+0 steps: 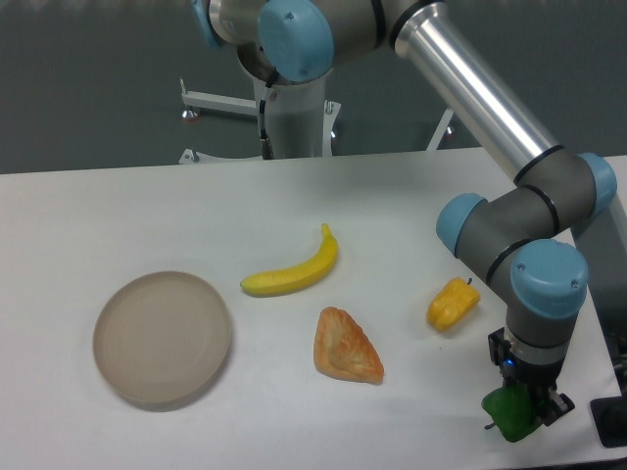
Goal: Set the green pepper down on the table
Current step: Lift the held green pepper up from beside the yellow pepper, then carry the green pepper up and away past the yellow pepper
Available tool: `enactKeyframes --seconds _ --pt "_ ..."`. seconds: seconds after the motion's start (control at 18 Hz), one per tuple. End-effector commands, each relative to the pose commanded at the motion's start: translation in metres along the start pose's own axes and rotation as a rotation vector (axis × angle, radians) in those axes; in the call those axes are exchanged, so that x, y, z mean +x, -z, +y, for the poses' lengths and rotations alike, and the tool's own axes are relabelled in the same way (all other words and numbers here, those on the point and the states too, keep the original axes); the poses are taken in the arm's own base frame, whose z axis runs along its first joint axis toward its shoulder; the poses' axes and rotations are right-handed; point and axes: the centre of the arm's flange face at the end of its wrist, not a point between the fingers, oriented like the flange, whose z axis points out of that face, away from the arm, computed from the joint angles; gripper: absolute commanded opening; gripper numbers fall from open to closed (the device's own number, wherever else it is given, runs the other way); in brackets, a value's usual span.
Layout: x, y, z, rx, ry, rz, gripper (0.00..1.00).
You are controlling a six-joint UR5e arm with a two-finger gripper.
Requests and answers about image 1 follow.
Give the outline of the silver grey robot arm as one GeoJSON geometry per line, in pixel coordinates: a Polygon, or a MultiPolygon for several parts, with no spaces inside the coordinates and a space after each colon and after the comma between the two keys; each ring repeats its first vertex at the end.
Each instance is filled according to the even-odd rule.
{"type": "Polygon", "coordinates": [[[195,1],[191,9],[204,41],[234,46],[258,82],[267,160],[322,155],[323,101],[312,88],[340,64],[389,45],[423,73],[514,183],[494,201],[457,196],[436,222],[448,250],[506,303],[506,324],[489,338],[491,360],[505,387],[528,400],[532,423],[570,412],[556,380],[589,269],[557,236],[611,203],[611,166],[569,154],[463,39],[441,1],[195,1]]]}

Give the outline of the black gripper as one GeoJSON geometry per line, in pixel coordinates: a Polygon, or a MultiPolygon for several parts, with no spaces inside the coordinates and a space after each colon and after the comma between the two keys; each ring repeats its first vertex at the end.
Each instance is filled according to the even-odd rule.
{"type": "Polygon", "coordinates": [[[552,425],[575,409],[574,402],[556,390],[556,380],[568,351],[568,343],[550,348],[531,346],[516,337],[508,328],[488,336],[490,359],[500,369],[503,388],[514,383],[539,390],[535,410],[544,425],[552,425]]]}

